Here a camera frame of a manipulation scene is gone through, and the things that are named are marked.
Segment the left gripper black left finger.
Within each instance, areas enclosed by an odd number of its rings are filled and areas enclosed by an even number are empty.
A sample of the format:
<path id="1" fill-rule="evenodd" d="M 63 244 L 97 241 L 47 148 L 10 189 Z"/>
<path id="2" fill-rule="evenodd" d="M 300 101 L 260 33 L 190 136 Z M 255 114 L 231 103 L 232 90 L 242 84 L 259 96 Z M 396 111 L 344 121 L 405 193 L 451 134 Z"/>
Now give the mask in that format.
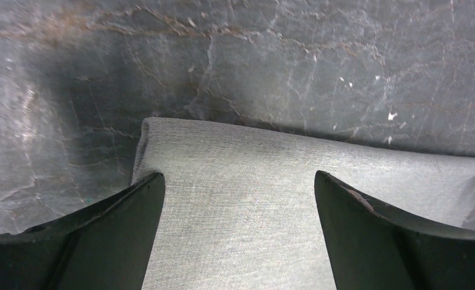
<path id="1" fill-rule="evenodd" d="M 0 234 L 0 289 L 141 289 L 165 198 L 153 173 L 19 234 Z"/>

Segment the grey cloth napkin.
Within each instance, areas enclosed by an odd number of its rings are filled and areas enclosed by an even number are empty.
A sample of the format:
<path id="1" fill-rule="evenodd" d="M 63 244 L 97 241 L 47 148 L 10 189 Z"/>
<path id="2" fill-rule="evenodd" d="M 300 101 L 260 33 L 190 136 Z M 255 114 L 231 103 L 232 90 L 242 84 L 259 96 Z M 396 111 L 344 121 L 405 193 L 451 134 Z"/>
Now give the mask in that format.
<path id="1" fill-rule="evenodd" d="M 142 122 L 133 180 L 165 178 L 144 289 L 334 289 L 317 171 L 427 219 L 475 229 L 475 158 L 210 121 Z"/>

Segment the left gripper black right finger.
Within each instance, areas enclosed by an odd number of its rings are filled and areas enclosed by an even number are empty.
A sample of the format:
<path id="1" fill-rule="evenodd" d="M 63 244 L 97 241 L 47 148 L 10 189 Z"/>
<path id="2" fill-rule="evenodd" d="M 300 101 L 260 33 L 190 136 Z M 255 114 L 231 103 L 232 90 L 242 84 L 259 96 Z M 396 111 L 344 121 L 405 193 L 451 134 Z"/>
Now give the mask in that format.
<path id="1" fill-rule="evenodd" d="M 317 212 L 337 289 L 475 289 L 475 231 L 432 221 L 324 171 Z"/>

